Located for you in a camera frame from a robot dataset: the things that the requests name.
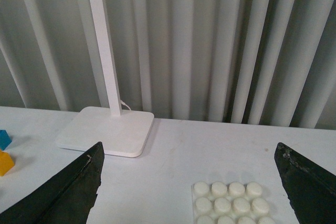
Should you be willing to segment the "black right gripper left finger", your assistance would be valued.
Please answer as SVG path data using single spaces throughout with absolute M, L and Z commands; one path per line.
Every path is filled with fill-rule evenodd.
M 86 223 L 104 162 L 97 142 L 31 194 L 1 213 L 1 223 Z

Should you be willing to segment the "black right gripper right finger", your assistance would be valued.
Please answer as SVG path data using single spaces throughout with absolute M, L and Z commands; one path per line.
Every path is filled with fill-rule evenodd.
M 274 159 L 299 223 L 335 223 L 335 175 L 281 142 Z

